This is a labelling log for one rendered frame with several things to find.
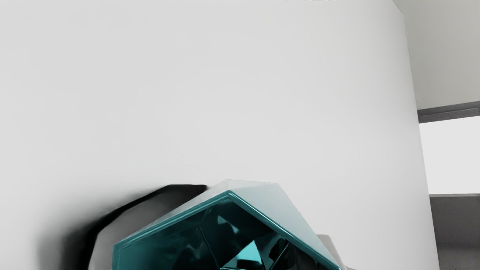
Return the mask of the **teal faceted mug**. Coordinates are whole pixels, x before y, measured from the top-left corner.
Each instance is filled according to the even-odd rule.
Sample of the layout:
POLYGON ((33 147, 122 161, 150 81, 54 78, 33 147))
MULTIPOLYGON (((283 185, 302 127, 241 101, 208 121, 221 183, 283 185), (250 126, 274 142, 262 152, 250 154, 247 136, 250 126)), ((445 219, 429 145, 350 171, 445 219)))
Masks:
POLYGON ((111 270, 341 270, 278 183, 224 180, 113 247, 111 270))

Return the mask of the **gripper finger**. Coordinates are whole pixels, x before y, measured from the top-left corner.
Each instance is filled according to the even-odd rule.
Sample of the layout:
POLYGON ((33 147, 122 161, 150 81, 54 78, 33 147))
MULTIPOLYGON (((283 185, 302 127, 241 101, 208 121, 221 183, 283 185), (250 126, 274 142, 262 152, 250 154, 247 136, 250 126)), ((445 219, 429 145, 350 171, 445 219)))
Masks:
POLYGON ((331 256, 334 258, 335 262, 339 265, 341 270, 355 270, 353 268, 347 267, 344 263, 343 260, 341 259, 341 255, 338 253, 338 250, 336 249, 331 237, 326 234, 317 234, 317 237, 322 241, 323 245, 326 247, 326 249, 329 251, 331 256))

